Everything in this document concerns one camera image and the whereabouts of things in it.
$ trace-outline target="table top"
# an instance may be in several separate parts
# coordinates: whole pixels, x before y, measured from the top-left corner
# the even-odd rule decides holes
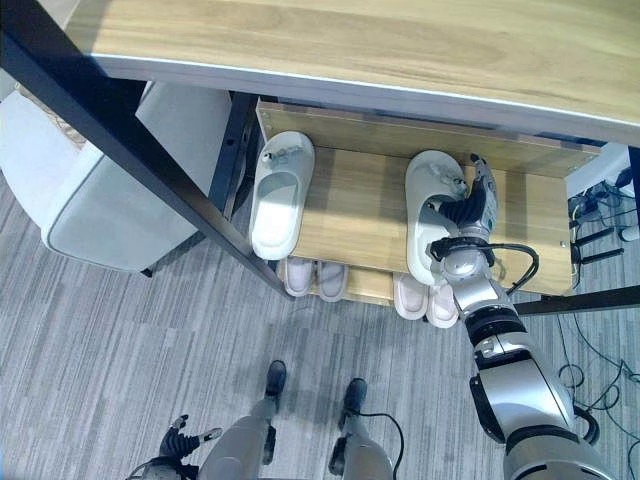
[[[638,143],[638,24],[637,0],[83,0],[67,33],[114,76]]]

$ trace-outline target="shoe rack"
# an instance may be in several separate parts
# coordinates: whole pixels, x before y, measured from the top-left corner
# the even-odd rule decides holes
[[[571,289],[564,177],[597,155],[597,147],[457,125],[260,102],[266,139],[305,133],[316,163],[293,255],[348,264],[348,298],[393,303],[393,272],[408,272],[404,176],[422,150],[458,160],[467,181],[472,152],[493,169],[499,201],[494,243],[524,243],[540,255],[526,288],[547,295]],[[496,251],[494,277],[510,286],[529,258]]]

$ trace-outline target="black cable bundle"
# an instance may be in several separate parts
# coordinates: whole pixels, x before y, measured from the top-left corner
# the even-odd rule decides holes
[[[569,355],[567,354],[567,346],[566,346],[565,338],[564,338],[564,332],[562,330],[562,324],[560,323],[560,317],[559,316],[556,316],[556,321],[558,323],[558,329],[560,330],[560,339],[562,341],[562,349],[563,349],[564,357],[565,357],[565,361],[566,361],[566,363],[558,371],[558,376],[561,376],[562,373],[566,369],[569,369],[569,373],[571,375],[571,385],[568,385],[568,388],[572,391],[572,397],[573,397],[573,403],[574,403],[574,412],[576,413],[577,416],[579,416],[581,418],[584,418],[589,423],[589,431],[585,435],[585,440],[587,440],[587,441],[592,440],[589,443],[595,443],[595,441],[597,441],[597,436],[599,435],[599,432],[593,432],[592,431],[592,422],[589,420],[589,417],[591,419],[593,419],[593,416],[591,415],[591,412],[592,411],[604,412],[607,415],[607,417],[609,417],[609,420],[611,420],[611,422],[616,427],[618,427],[618,429],[620,429],[620,431],[622,431],[624,434],[626,434],[627,436],[629,436],[630,438],[632,438],[634,440],[634,442],[631,444],[631,446],[627,450],[627,467],[629,469],[630,478],[632,480],[636,480],[636,475],[635,475],[635,472],[633,470],[633,465],[632,465],[632,462],[631,462],[631,456],[633,454],[634,448],[637,447],[638,445],[640,445],[640,435],[631,433],[629,430],[624,428],[620,424],[620,422],[618,422],[615,418],[613,418],[613,416],[611,415],[611,409],[613,409],[620,402],[620,387],[617,385],[617,383],[620,381],[620,379],[621,378],[626,378],[627,380],[629,380],[632,383],[640,384],[640,373],[634,372],[631,369],[631,367],[629,366],[629,364],[624,359],[621,358],[619,361],[616,362],[616,361],[612,360],[609,356],[603,354],[597,348],[595,348],[591,344],[591,342],[587,339],[587,337],[584,335],[584,333],[582,332],[582,329],[580,328],[580,324],[578,323],[578,318],[577,318],[576,314],[574,313],[573,314],[573,321],[575,323],[578,335],[580,336],[582,341],[601,360],[603,360],[603,361],[607,362],[608,364],[610,364],[610,365],[612,365],[612,366],[617,368],[615,377],[613,378],[613,380],[611,380],[607,384],[607,386],[602,390],[601,394],[598,396],[598,398],[595,401],[593,401],[591,403],[586,403],[586,402],[581,402],[579,400],[576,400],[576,389],[578,389],[584,383],[584,371],[582,370],[582,368],[579,365],[577,365],[575,363],[571,363],[571,361],[569,360]],[[576,372],[580,373],[580,379],[578,381],[576,381],[576,378],[575,378],[575,375],[574,375],[574,370]],[[609,398],[610,394],[615,395],[613,397],[613,399]]]

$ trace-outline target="gray carpet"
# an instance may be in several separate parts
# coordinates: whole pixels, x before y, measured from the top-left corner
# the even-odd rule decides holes
[[[238,221],[246,226],[244,209]],[[400,319],[391,308],[317,298],[287,301],[208,240],[161,262],[153,279],[112,272],[47,251],[0,176],[0,441],[11,480],[124,478],[154,456],[170,420],[187,431],[228,427],[260,397],[268,362],[289,380],[265,477],[334,478],[326,465],[349,379],[369,382],[365,410],[393,414],[407,447],[404,479],[502,478],[504,448],[482,432],[467,382],[474,374],[462,325],[449,331]],[[617,240],[593,248],[604,250]],[[638,242],[624,257],[585,267],[580,289],[640,283]],[[640,370],[637,311],[580,315],[585,334]],[[526,321],[554,366],[564,363],[555,317]],[[562,318],[572,361],[594,400],[615,375]],[[611,414],[639,432],[638,386],[620,382]],[[598,445],[629,478],[630,440],[604,415]],[[384,419],[366,420],[395,458]],[[210,447],[191,461],[201,463]],[[637,470],[640,451],[634,454]]]

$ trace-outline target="shelf board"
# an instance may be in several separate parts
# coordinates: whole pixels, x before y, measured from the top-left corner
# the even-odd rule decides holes
[[[298,243],[293,255],[387,272],[408,272],[404,175],[410,159],[316,148]],[[564,180],[494,170],[499,214],[491,241],[524,243],[540,255],[526,289],[564,294],[571,288]],[[467,180],[473,168],[465,167]],[[497,251],[494,277],[510,286],[529,257]]]

